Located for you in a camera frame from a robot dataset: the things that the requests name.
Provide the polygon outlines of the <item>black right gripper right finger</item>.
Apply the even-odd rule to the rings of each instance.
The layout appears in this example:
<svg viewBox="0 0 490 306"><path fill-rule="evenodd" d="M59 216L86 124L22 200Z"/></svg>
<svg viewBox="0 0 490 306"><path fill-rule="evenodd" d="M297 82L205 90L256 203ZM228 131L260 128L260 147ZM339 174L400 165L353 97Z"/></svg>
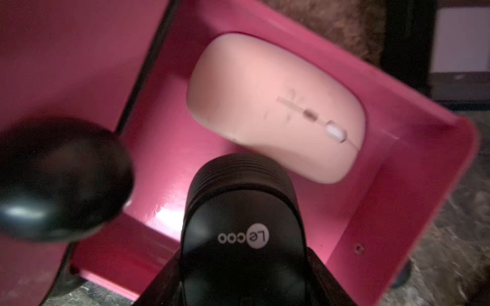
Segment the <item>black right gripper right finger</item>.
<svg viewBox="0 0 490 306"><path fill-rule="evenodd" d="M311 248L307 256L311 305L357 306Z"/></svg>

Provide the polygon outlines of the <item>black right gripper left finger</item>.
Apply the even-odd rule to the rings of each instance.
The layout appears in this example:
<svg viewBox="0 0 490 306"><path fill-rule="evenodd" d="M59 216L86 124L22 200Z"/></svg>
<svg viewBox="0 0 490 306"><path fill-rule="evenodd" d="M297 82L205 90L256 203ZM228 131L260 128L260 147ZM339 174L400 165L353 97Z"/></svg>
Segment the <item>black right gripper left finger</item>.
<svg viewBox="0 0 490 306"><path fill-rule="evenodd" d="M181 251L178 250L132 306L182 305L180 256Z"/></svg>

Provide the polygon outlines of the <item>pink drawer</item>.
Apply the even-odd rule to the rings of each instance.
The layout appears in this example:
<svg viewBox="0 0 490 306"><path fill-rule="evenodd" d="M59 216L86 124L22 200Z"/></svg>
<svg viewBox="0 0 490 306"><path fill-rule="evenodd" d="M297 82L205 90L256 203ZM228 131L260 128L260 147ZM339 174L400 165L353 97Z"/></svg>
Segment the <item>pink drawer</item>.
<svg viewBox="0 0 490 306"><path fill-rule="evenodd" d="M2 1L1 132L30 119L69 117L100 125L122 143L178 7L178 1ZM78 286L70 264L79 241L1 233L1 304L41 305L52 292Z"/></svg>
<svg viewBox="0 0 490 306"><path fill-rule="evenodd" d="M123 139L136 184L80 275L135 305L375 305L473 124L256 1L183 1Z"/></svg>

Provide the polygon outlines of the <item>pale pink computer mouse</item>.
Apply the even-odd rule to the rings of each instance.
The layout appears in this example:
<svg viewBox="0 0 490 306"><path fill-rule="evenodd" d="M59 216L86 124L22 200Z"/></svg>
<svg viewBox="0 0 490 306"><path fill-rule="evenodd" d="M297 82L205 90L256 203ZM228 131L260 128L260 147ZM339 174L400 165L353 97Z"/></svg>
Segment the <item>pale pink computer mouse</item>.
<svg viewBox="0 0 490 306"><path fill-rule="evenodd" d="M321 184L348 175L366 133L361 102L344 85L245 34L221 35L205 48L186 103L205 128Z"/></svg>

